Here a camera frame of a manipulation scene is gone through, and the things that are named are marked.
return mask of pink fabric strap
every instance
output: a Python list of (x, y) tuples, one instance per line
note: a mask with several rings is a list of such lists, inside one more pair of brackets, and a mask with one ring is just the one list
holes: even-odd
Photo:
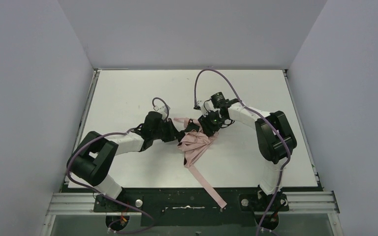
[(214, 136), (208, 137), (202, 132), (202, 126), (196, 119), (189, 118), (174, 118), (174, 120), (183, 121), (184, 127), (186, 128), (189, 122), (199, 126), (199, 132), (192, 130), (186, 132), (186, 135), (182, 138), (181, 143), (178, 148), (185, 152), (185, 167), (188, 168), (190, 173), (195, 177), (195, 179), (201, 184), (201, 186), (206, 190), (206, 192), (217, 202), (217, 204), (224, 208), (227, 203), (222, 199), (222, 197), (215, 191), (215, 189), (206, 181), (198, 169), (193, 165), (202, 154), (209, 148), (212, 142), (217, 138), (218, 133)]

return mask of purple cable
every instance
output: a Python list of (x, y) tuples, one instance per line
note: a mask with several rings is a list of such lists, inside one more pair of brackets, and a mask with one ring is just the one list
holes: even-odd
[(215, 72), (219, 75), (221, 75), (221, 77), (223, 77), (225, 79), (225, 81), (227, 81), (228, 85), (231, 87), (232, 91), (234, 92), (235, 96), (237, 97), (237, 99), (240, 101), (241, 105), (243, 105), (247, 110), (249, 110), (250, 112), (253, 112), (255, 114), (257, 114), (268, 126), (270, 126), (270, 128), (273, 130), (273, 132), (275, 132), (275, 134), (277, 135), (277, 137), (279, 138), (279, 140), (281, 141), (284, 149), (286, 150), (286, 153), (287, 153), (287, 161), (281, 166), (280, 168), (280, 173), (279, 173), (279, 180), (278, 180), (278, 183), (276, 184), (276, 189), (275, 189), (275, 192), (273, 193), (273, 197), (272, 199), (270, 200), (270, 203), (269, 205), (267, 206), (266, 210), (264, 211), (263, 213), (263, 216), (261, 217), (260, 219), (260, 222), (258, 224), (258, 227), (257, 227), (257, 231), (255, 233), (256, 236), (258, 236), (258, 234), (260, 233), (260, 228), (263, 228), (261, 227), (261, 224), (263, 223), (263, 220), (267, 214), (267, 212), (269, 212), (269, 209), (270, 207), (272, 206), (273, 204), (273, 201), (275, 200), (276, 198), (276, 193), (278, 192), (279, 190), (279, 185), (282, 181), (282, 174), (283, 174), (283, 169), (284, 167), (289, 163), (290, 161), (290, 151), (289, 151), (289, 148), (287, 147), (287, 144), (286, 142), (283, 140), (283, 138), (281, 137), (281, 135), (279, 134), (279, 132), (277, 131), (277, 129), (262, 115), (260, 114), (260, 112), (258, 111), (255, 111), (249, 107), (247, 107), (241, 100), (240, 96), (238, 95), (237, 91), (235, 91), (234, 87), (232, 86), (231, 82), (219, 71), (217, 70), (214, 70), (214, 69), (203, 69), (199, 72), (198, 76), (196, 77), (196, 80), (195, 80), (195, 89), (194, 89), (194, 103), (195, 103), (195, 106), (196, 106), (196, 85), (198, 83), (198, 79), (199, 79), (199, 76), (202, 74), (202, 72), (204, 71), (212, 71), (212, 72)]
[(169, 118), (169, 106), (167, 105), (167, 103), (166, 103), (163, 99), (161, 99), (161, 98), (159, 98), (159, 97), (155, 97), (155, 98), (153, 98), (153, 100), (151, 101), (151, 104), (153, 105), (153, 107), (155, 107), (155, 105), (154, 105), (154, 101), (156, 101), (156, 100), (160, 100), (160, 101), (165, 105), (165, 107), (166, 107), (166, 111), (167, 111), (167, 115), (166, 115), (166, 118), (165, 118), (164, 120), (167, 120), (167, 118)]
[[(73, 183), (78, 184), (78, 185), (80, 185), (80, 186), (83, 186), (83, 187), (85, 187), (85, 188), (91, 189), (91, 190), (95, 191), (96, 193), (100, 193), (100, 194), (102, 194), (102, 195), (104, 196), (104, 198), (109, 199), (109, 200), (111, 200), (111, 201), (113, 201), (113, 202), (115, 202), (115, 203), (118, 203), (118, 204), (123, 205), (123, 206), (125, 206), (125, 207), (128, 207), (128, 208), (130, 208), (130, 209), (133, 209), (133, 210), (135, 210), (135, 211), (138, 211), (138, 212), (142, 213), (143, 215), (149, 217), (149, 218), (152, 219), (152, 221), (153, 221), (153, 223), (152, 223), (151, 225), (149, 225), (149, 226), (147, 226), (147, 227), (145, 227), (145, 228), (143, 228), (143, 229), (134, 230), (134, 231), (128, 231), (128, 232), (121, 232), (121, 231), (117, 231), (117, 232), (116, 232), (116, 233), (121, 234), (121, 235), (135, 234), (135, 233), (139, 233), (139, 232), (142, 232), (142, 231), (148, 230), (148, 229), (150, 229), (151, 227), (153, 227), (154, 224), (155, 224), (156, 222), (155, 222), (154, 218), (153, 218), (152, 216), (150, 216), (148, 213), (146, 213), (145, 211), (142, 211), (142, 210), (140, 210), (140, 209), (138, 209), (138, 208), (136, 208), (136, 207), (133, 207), (133, 206), (130, 206), (130, 205), (125, 204), (125, 203), (123, 203), (123, 202), (120, 202), (120, 201), (118, 201), (118, 200), (116, 200), (116, 199), (113, 199), (113, 198), (111, 198), (111, 197), (109, 197), (109, 196), (106, 196), (105, 194), (99, 192), (97, 189), (95, 189), (94, 187), (92, 187), (92, 186), (90, 186), (90, 185), (86, 185), (86, 184), (83, 184), (83, 183), (80, 183), (80, 182), (75, 181), (75, 180), (72, 178), (72, 176), (71, 176), (70, 169), (71, 169), (71, 166), (72, 166), (74, 160), (75, 160), (75, 159), (77, 158), (77, 156), (79, 155), (79, 153), (81, 153), (81, 152), (82, 152), (85, 148), (87, 148), (89, 145), (91, 145), (91, 144), (93, 144), (94, 142), (96, 142), (96, 141), (98, 141), (98, 140), (100, 140), (100, 139), (103, 139), (103, 138), (105, 138), (105, 137), (107, 137), (107, 136), (112, 136), (112, 135), (126, 135), (126, 134), (129, 133), (131, 130), (132, 130), (132, 129), (129, 129), (126, 133), (121, 133), (121, 132), (108, 133), (108, 134), (101, 135), (101, 136), (99, 136), (99, 137), (97, 137), (97, 138), (91, 140), (91, 141), (88, 142), (87, 144), (83, 145), (83, 147), (81, 147), (79, 150), (77, 150), (77, 152), (75, 152), (75, 154), (73, 155), (73, 157), (72, 157), (72, 159), (70, 160), (69, 164), (67, 165), (67, 170), (66, 170), (66, 175), (67, 175), (67, 177), (68, 177), (69, 180), (72, 181)], [(115, 223), (118, 222), (118, 221), (119, 221), (119, 220), (117, 220), (117, 221), (113, 221), (111, 224), (109, 224), (108, 227), (110, 228), (113, 224), (115, 224)]]
[(276, 236), (280, 236), (279, 234), (277, 234), (276, 232), (274, 232), (273, 230), (270, 230), (270, 229), (266, 229), (266, 228), (263, 228), (263, 227), (261, 227), (264, 231), (267, 231), (267, 232), (269, 232), (269, 233), (271, 233), (271, 234), (273, 234), (273, 235), (276, 235)]

